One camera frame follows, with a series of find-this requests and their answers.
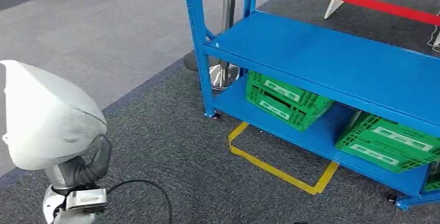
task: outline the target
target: red barrier rope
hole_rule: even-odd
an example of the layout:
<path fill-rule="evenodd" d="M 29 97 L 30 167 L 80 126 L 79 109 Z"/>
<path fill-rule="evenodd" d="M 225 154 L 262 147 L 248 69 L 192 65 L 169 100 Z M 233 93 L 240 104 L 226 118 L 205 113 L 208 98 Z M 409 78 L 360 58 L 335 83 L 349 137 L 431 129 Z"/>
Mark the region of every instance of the red barrier rope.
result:
<path fill-rule="evenodd" d="M 420 10 L 413 10 L 403 6 L 385 3 L 379 0 L 342 0 L 350 4 L 383 11 L 396 16 L 409 18 L 423 23 L 440 25 L 440 17 Z"/>

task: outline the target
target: green plastic crate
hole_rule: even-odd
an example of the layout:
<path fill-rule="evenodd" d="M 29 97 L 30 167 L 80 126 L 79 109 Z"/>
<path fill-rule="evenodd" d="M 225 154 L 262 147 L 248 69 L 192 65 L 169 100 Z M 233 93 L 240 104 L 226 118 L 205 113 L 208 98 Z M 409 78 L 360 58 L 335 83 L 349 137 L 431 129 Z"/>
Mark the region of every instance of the green plastic crate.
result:
<path fill-rule="evenodd" d="M 249 71 L 248 83 L 252 83 L 256 87 L 263 89 L 290 104 L 299 104 L 300 106 L 305 106 L 310 109 L 313 108 L 317 114 L 319 114 L 322 108 L 326 108 L 328 104 L 333 102 L 333 100 L 330 100 L 329 98 L 275 80 L 254 71 Z"/>
<path fill-rule="evenodd" d="M 426 164 L 426 162 L 407 156 L 404 152 L 390 150 L 387 147 L 351 134 L 339 140 L 336 143 L 336 148 L 395 173 Z"/>
<path fill-rule="evenodd" d="M 440 139 L 377 115 L 361 113 L 341 137 L 348 134 L 426 163 L 440 160 Z"/>
<path fill-rule="evenodd" d="M 251 80 L 248 80 L 247 82 L 246 100 L 301 132 L 309 128 L 322 114 L 324 114 L 333 102 L 328 102 L 328 104 L 321 109 L 316 109 L 314 107 L 308 108 L 296 104 L 293 101 L 279 99 L 271 92 L 254 85 Z"/>
<path fill-rule="evenodd" d="M 423 188 L 424 191 L 430 191 L 436 189 L 440 189 L 440 173 L 435 175 L 430 175 L 427 183 L 425 184 L 425 187 Z"/>

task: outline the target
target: floor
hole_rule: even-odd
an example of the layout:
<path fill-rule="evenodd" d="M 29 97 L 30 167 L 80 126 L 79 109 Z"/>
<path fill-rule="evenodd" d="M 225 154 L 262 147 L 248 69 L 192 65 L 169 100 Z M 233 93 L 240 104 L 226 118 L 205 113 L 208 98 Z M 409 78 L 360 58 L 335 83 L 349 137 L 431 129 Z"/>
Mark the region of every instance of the floor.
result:
<path fill-rule="evenodd" d="M 438 0 L 393 1 L 433 12 L 438 8 Z M 324 13 L 326 3 L 328 0 L 271 0 L 261 9 L 431 52 L 424 44 L 433 30 L 429 25 L 350 5 L 323 21 L 319 14 Z M 383 27 L 372 30 L 372 24 Z M 181 60 L 171 63 L 104 108 L 114 152 L 101 186 L 130 178 L 156 181 L 170 195 L 174 223 L 438 223 L 440 205 L 402 211 L 385 200 L 387 194 L 396 193 L 392 189 L 344 168 L 338 169 L 323 194 L 311 196 L 232 155 L 226 135 L 239 121 L 227 116 L 217 120 L 203 117 L 197 74 L 187 70 Z M 253 127 L 236 144 L 308 183 L 316 182 L 329 163 Z M 47 185 L 40 171 L 14 169 L 0 177 L 0 224 L 43 223 L 40 201 Z M 125 186 L 114 194 L 99 223 L 166 223 L 165 201 L 154 188 Z"/>
<path fill-rule="evenodd" d="M 208 26 L 218 33 L 222 0 L 204 5 Z M 0 26 L 0 59 L 60 75 L 102 108 L 193 48 L 184 0 L 0 0 Z M 2 118 L 0 134 L 5 131 Z M 0 142 L 0 175 L 13 167 Z"/>

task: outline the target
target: shelf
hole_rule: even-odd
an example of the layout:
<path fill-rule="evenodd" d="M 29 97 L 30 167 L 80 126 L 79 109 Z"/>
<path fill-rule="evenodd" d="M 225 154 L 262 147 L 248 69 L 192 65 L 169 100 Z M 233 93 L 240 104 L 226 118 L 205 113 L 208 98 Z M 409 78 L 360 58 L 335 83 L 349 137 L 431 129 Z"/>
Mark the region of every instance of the shelf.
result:
<path fill-rule="evenodd" d="M 204 52 L 440 137 L 440 60 L 254 12 Z"/>
<path fill-rule="evenodd" d="M 214 99 L 214 107 L 292 144 L 329 160 L 337 161 L 342 166 L 400 192 L 415 197 L 420 196 L 429 165 L 395 174 L 334 148 L 336 138 L 349 121 L 353 110 L 334 104 L 306 132 L 301 133 L 247 102 L 245 99 L 245 86 L 246 77 L 242 77 Z"/>

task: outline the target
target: white robot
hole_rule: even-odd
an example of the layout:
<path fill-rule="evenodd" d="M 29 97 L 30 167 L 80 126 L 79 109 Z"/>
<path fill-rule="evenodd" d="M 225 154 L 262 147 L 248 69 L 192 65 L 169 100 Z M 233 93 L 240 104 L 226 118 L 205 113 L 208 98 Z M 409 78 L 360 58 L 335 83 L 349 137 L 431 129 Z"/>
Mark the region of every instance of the white robot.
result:
<path fill-rule="evenodd" d="M 112 146 L 96 103 L 79 87 L 37 67 L 13 60 L 6 66 L 3 140 L 14 164 L 45 170 L 52 185 L 43 200 L 49 224 L 90 224 L 107 204 L 95 182 L 108 169 Z M 80 154 L 95 148 L 90 163 Z"/>

